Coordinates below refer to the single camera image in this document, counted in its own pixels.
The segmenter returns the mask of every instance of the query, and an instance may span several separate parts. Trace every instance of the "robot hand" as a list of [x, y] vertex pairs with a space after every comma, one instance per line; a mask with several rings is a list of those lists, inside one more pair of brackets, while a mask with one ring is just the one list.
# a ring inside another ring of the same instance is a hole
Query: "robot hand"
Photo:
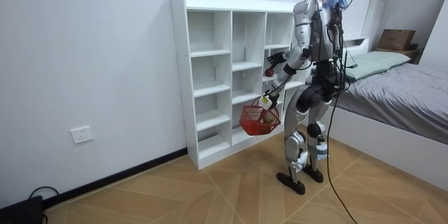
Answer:
[[274, 55], [271, 55], [267, 58], [267, 61], [271, 64], [271, 66], [266, 69], [265, 76], [267, 77], [273, 77], [274, 75], [274, 68], [281, 63], [286, 62], [286, 54], [285, 52], [278, 52]]

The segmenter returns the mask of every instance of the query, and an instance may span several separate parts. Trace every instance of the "gray bedding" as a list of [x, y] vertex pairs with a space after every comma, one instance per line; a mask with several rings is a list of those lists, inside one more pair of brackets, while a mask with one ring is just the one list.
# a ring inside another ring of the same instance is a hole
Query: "gray bedding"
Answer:
[[338, 107], [448, 144], [448, 70], [404, 64], [358, 80]]

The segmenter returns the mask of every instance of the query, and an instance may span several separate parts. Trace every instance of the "light green pillow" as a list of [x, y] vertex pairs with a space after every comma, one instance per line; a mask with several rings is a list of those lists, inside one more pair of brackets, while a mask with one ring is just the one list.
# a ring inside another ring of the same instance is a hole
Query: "light green pillow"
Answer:
[[358, 57], [364, 57], [366, 55], [369, 55], [369, 57], [377, 58], [377, 60], [382, 61], [384, 63], [389, 64], [389, 68], [400, 66], [401, 64], [404, 64], [411, 59], [398, 52], [369, 52], [364, 55], [359, 55]]
[[379, 61], [374, 57], [355, 57], [354, 59], [358, 66], [353, 69], [346, 69], [347, 78], [352, 81], [357, 81], [389, 70], [389, 63]]
[[410, 60], [406, 55], [396, 52], [368, 52], [353, 59], [358, 66], [346, 69], [347, 77], [352, 81], [383, 73]]

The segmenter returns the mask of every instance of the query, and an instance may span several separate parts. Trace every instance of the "wall outlet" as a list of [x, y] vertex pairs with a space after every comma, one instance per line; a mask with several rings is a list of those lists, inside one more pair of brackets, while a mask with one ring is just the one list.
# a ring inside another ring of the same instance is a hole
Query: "wall outlet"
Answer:
[[79, 129], [72, 129], [70, 132], [75, 144], [93, 140], [93, 135], [92, 131], [90, 130], [90, 126], [82, 127]]

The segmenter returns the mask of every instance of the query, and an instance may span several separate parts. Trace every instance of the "red plastic basket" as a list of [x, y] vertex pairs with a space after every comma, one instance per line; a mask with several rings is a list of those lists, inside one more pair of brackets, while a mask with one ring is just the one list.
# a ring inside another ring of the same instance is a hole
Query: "red plastic basket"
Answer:
[[255, 105], [260, 99], [253, 101], [252, 105], [245, 106], [239, 119], [239, 124], [249, 136], [269, 134], [280, 125], [277, 108], [266, 111], [263, 107]]

